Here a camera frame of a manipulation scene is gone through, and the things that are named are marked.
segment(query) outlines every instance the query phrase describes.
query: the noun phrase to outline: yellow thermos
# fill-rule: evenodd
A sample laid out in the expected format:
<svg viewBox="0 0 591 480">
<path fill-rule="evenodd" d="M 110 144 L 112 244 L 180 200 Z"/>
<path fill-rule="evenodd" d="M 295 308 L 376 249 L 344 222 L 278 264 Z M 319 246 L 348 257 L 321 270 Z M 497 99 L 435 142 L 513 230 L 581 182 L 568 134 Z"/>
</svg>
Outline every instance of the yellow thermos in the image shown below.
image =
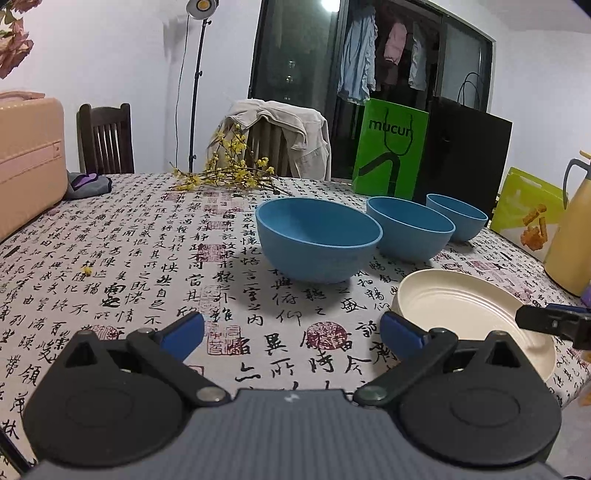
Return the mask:
<svg viewBox="0 0 591 480">
<path fill-rule="evenodd" d="M 580 153 L 591 160 L 591 155 Z M 568 202 L 566 182 L 573 165 L 585 169 L 587 176 Z M 544 268 L 558 285 L 580 297 L 591 280 L 591 166 L 588 163 L 578 158 L 570 161 L 564 175 L 563 196 L 566 211 L 550 245 Z"/>
</svg>

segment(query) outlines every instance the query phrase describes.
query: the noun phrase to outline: pink suitcase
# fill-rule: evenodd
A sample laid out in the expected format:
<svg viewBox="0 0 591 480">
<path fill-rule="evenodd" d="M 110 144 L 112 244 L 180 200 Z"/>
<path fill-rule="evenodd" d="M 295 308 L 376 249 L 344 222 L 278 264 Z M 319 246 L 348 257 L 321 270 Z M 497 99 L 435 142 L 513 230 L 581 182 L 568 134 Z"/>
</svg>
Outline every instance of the pink suitcase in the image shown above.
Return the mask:
<svg viewBox="0 0 591 480">
<path fill-rule="evenodd" d="M 64 110 L 34 92 L 0 93 L 0 242 L 67 188 Z"/>
</svg>

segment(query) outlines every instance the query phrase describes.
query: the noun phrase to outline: beige plate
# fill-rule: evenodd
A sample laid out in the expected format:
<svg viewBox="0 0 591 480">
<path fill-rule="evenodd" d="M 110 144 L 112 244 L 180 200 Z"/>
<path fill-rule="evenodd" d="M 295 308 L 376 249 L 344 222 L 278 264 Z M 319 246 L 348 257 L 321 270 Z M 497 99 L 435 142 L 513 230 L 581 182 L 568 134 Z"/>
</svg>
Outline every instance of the beige plate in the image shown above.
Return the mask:
<svg viewBox="0 0 591 480">
<path fill-rule="evenodd" d="M 424 330 L 445 327 L 463 340 L 484 340 L 492 330 L 508 332 L 544 381 L 556 365 L 550 335 L 520 329 L 515 313 L 523 304 L 505 290 L 471 275 L 421 270 L 400 284 L 392 309 Z"/>
</svg>

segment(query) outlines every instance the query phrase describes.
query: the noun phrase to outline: white garment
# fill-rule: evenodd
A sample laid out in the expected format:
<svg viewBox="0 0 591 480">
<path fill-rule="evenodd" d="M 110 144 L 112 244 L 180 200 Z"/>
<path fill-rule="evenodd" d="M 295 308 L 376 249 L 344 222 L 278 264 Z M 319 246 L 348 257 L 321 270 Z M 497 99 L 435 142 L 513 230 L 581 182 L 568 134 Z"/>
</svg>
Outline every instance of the white garment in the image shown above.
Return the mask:
<svg viewBox="0 0 591 480">
<path fill-rule="evenodd" d="M 427 89 L 427 40 L 417 22 L 413 23 L 413 57 L 408 85 L 415 90 Z"/>
<path fill-rule="evenodd" d="M 312 108 L 302 108 L 279 102 L 241 100 L 230 108 L 219 129 L 229 132 L 239 124 L 248 132 L 259 119 L 281 127 L 287 144 L 291 174 L 296 178 L 330 180 L 331 150 L 329 127 L 326 119 Z M 213 154 L 213 141 L 208 147 L 208 157 Z"/>
<path fill-rule="evenodd" d="M 375 8 L 356 8 L 347 32 L 337 90 L 348 102 L 364 105 L 369 100 L 369 90 L 375 90 L 376 38 Z"/>
</svg>

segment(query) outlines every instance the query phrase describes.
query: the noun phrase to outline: white logo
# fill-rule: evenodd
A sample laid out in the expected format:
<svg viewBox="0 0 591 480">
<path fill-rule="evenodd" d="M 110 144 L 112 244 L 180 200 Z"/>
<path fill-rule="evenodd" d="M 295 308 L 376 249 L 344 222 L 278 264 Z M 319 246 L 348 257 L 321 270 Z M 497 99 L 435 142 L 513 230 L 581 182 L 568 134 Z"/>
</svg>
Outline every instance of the white logo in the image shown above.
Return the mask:
<svg viewBox="0 0 591 480">
<path fill-rule="evenodd" d="M 296 395 L 295 393 L 292 393 L 289 397 L 285 397 L 285 401 L 288 401 L 289 403 L 293 403 L 295 402 L 295 400 L 299 400 L 299 396 Z"/>
</svg>

